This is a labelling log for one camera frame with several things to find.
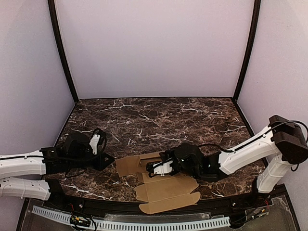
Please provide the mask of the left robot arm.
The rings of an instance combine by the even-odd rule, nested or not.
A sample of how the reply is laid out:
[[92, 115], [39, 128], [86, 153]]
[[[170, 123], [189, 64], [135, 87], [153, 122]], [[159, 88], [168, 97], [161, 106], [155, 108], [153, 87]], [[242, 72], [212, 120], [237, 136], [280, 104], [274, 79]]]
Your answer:
[[62, 196], [64, 192], [58, 180], [27, 180], [23, 176], [68, 173], [77, 168], [104, 170], [115, 161], [104, 151], [106, 145], [106, 133], [97, 128], [92, 137], [75, 132], [60, 146], [1, 156], [0, 195], [42, 201]]

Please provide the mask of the brown cardboard box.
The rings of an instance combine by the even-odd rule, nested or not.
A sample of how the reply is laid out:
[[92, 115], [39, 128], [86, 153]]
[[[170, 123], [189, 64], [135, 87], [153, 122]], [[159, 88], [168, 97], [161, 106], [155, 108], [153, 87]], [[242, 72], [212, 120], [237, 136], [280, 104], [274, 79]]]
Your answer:
[[142, 184], [134, 188], [136, 199], [143, 201], [139, 209], [145, 214], [157, 214], [198, 203], [197, 181], [182, 173], [150, 178], [146, 164], [159, 160], [159, 153], [126, 156], [115, 161], [119, 177], [137, 175]]

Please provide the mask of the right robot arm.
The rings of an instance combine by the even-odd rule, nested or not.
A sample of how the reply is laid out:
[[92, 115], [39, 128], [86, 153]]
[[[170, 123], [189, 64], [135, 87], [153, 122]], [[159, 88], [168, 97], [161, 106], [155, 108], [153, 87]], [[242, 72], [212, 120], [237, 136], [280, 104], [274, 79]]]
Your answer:
[[217, 182], [237, 170], [267, 156], [274, 156], [265, 171], [256, 179], [258, 193], [270, 193], [275, 184], [293, 166], [308, 158], [308, 137], [302, 129], [307, 126], [297, 120], [274, 115], [269, 124], [255, 136], [239, 145], [204, 155], [202, 145], [183, 143], [161, 152], [161, 161], [149, 170], [149, 176], [185, 173], [195, 179]]

